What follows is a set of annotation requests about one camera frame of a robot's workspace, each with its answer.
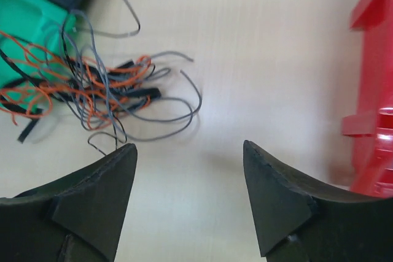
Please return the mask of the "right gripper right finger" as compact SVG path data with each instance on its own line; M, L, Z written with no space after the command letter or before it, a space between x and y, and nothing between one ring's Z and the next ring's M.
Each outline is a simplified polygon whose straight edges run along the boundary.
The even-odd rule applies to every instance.
M267 261L391 261L392 199L321 182L243 144L260 255Z

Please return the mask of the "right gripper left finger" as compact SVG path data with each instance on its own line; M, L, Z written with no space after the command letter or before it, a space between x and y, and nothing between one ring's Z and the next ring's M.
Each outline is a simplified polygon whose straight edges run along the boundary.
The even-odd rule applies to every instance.
M1 261L114 261L133 186L137 148L13 198L1 198Z

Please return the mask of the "green plastic bin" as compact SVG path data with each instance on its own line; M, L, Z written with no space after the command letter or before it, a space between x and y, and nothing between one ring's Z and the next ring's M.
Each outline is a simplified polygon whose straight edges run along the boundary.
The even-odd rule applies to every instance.
M1 110L39 118L52 109L43 81L71 76L62 40L76 18L48 0L1 0Z

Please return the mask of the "red plastic bin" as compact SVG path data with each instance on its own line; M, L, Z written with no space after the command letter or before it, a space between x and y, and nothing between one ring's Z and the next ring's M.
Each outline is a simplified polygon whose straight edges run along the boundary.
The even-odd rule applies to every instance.
M362 31L357 110L341 121L352 138L355 177L350 190L392 197L392 0L359 0L351 29Z

